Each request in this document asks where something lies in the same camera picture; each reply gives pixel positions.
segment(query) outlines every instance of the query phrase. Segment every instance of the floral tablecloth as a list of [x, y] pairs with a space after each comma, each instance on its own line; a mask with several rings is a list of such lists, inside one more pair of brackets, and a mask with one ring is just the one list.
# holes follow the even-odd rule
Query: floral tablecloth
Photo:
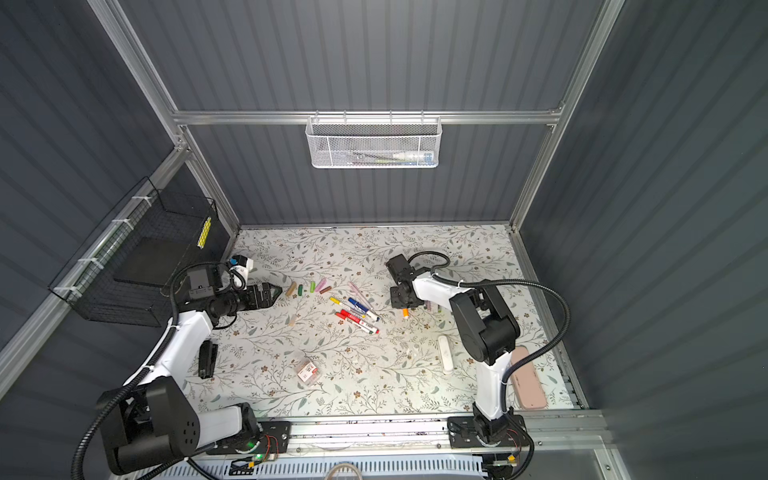
[[[475, 361], [463, 349], [452, 315], [419, 307], [404, 319], [389, 305], [394, 285], [384, 263], [398, 253], [447, 253], [443, 275], [467, 281], [519, 278], [515, 253], [501, 225], [444, 227], [360, 227], [335, 229], [243, 230], [233, 253], [253, 258], [250, 278], [287, 290], [292, 281], [304, 294], [282, 295], [275, 306], [241, 312], [219, 344], [215, 377], [202, 380], [190, 369], [184, 391], [199, 411], [250, 402], [258, 416], [371, 415], [464, 412], [475, 395]], [[431, 257], [414, 261], [431, 264]], [[327, 277], [333, 289], [310, 293], [310, 281]], [[329, 298], [356, 296], [352, 280], [382, 315], [378, 335], [368, 335], [333, 315]], [[522, 335], [518, 345], [534, 351], [546, 343], [528, 291], [500, 288]], [[455, 364], [445, 375], [437, 339], [447, 335]], [[320, 378], [299, 381], [296, 366], [310, 358]], [[573, 408], [552, 354], [534, 362], [550, 409]], [[515, 403], [513, 389], [508, 389]]]

